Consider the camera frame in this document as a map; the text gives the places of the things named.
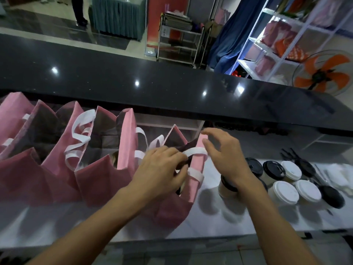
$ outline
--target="black trousers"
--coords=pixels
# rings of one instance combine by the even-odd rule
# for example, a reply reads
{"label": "black trousers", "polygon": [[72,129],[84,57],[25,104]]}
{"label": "black trousers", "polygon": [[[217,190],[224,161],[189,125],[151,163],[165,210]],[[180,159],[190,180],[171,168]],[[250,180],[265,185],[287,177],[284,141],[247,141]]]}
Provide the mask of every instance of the black trousers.
{"label": "black trousers", "polygon": [[83,0],[71,0],[73,12],[78,22],[83,21]]}

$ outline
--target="electric fan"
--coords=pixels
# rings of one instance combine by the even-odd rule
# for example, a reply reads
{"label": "electric fan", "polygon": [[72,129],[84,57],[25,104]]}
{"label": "electric fan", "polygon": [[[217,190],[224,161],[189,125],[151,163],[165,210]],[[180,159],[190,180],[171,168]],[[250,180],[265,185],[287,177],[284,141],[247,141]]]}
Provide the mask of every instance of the electric fan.
{"label": "electric fan", "polygon": [[313,54],[293,74],[293,86],[337,95],[352,84],[353,56],[341,50]]}

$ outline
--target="black countertop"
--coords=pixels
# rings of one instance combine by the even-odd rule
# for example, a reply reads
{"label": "black countertop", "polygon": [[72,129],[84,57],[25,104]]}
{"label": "black countertop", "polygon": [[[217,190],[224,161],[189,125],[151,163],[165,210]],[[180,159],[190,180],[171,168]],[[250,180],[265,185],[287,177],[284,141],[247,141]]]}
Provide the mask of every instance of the black countertop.
{"label": "black countertop", "polygon": [[324,93],[10,35],[0,59],[2,95],[353,136],[353,111]]}

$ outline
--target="hand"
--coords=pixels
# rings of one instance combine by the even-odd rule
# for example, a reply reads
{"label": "hand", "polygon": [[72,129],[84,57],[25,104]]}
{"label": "hand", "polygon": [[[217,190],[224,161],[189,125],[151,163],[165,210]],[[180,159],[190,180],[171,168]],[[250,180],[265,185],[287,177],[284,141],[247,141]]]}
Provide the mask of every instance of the hand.
{"label": "hand", "polygon": [[208,139],[202,140],[208,155],[221,175],[235,184],[240,179],[253,175],[241,151],[239,140],[218,128],[205,128],[201,133],[214,136],[221,144],[220,151],[217,151]]}
{"label": "hand", "polygon": [[187,160],[187,156],[175,148],[152,149],[146,153],[129,187],[134,187],[135,192],[143,194],[148,201],[175,192],[188,175],[188,165],[176,175],[175,168]]}

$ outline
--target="white counter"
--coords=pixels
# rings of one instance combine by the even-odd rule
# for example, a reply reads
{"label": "white counter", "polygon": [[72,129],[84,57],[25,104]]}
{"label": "white counter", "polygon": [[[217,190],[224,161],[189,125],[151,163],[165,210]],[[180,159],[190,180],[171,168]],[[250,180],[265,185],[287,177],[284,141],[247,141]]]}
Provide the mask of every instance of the white counter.
{"label": "white counter", "polygon": [[[191,239],[204,237],[244,236],[255,234],[245,206],[237,200],[224,201],[218,195],[220,174],[207,160],[205,180],[187,219],[176,229],[155,226],[139,216],[126,225],[112,242]],[[296,231],[353,228],[353,199],[343,195],[342,209],[315,211],[310,207],[281,208],[280,213]],[[83,203],[29,208],[22,204],[0,204],[0,248],[37,247],[50,245],[72,227],[90,216],[96,209]]]}

